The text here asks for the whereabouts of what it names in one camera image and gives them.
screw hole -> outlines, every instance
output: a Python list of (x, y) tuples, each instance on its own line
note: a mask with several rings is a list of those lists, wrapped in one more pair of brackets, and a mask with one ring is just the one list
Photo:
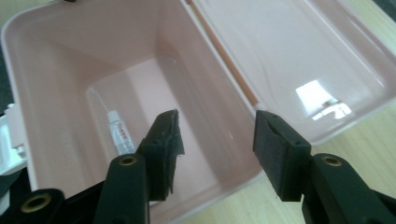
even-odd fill
[(135, 157), (125, 157), (125, 158), (122, 158), (122, 160), (120, 160), (120, 165), (127, 166), (127, 165), (132, 165), (136, 162), (137, 162), (137, 159)]
[(334, 157), (322, 157), (323, 161), (330, 165), (330, 166), (341, 166), (343, 163), (341, 163), (339, 160), (337, 160)]
[(21, 207), (23, 213), (36, 212), (50, 203), (51, 197), (48, 193), (37, 194), (29, 198)]

light wood surface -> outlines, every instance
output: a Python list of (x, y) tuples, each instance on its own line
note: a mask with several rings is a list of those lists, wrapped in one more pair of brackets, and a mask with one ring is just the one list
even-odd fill
[[(348, 0), (396, 52), (393, 22), (370, 0)], [(15, 13), (48, 0), (0, 0), (0, 25)], [(332, 153), (349, 161), (373, 189), (396, 198), (396, 103), (313, 148), (313, 153)], [(300, 203), (282, 203), (263, 177), (258, 182), (215, 203), (184, 224), (202, 223), (304, 223)]]

glue tube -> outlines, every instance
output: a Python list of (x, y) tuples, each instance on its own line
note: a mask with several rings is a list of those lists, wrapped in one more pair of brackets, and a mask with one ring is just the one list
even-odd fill
[(111, 137), (114, 145), (120, 155), (135, 153), (136, 148), (134, 141), (125, 126), (125, 123), (120, 118), (119, 112), (111, 110), (107, 112), (108, 127), (110, 129)]

box lid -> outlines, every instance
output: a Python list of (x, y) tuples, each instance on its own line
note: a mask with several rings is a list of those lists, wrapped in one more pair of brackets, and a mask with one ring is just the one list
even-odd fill
[(348, 1), (200, 0), (191, 6), (250, 104), (277, 113), (318, 144), (395, 95), (394, 55)]

white object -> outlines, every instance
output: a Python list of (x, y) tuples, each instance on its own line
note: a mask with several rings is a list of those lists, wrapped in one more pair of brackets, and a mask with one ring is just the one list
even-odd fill
[(11, 175), (26, 167), (26, 159), (11, 147), (7, 116), (0, 117), (0, 175)]
[[(394, 55), (334, 1), (194, 4), (259, 99), (255, 106), (311, 143), (396, 95)], [(57, 1), (9, 21), (2, 47), (21, 115), (15, 144), (25, 148), (33, 189), (70, 197), (106, 177), (117, 153), (108, 150), (107, 111), (94, 91), (132, 115), (123, 119), (136, 142), (158, 114), (179, 111), (186, 155), (174, 194), (150, 208), (152, 223), (188, 216), (261, 174), (251, 151), (254, 105), (184, 0)], [(311, 90), (321, 96), (309, 99)]]
[(125, 123), (120, 118), (119, 112), (111, 110), (107, 113), (107, 117), (108, 128), (119, 155), (135, 153), (136, 147), (134, 146), (134, 141)]

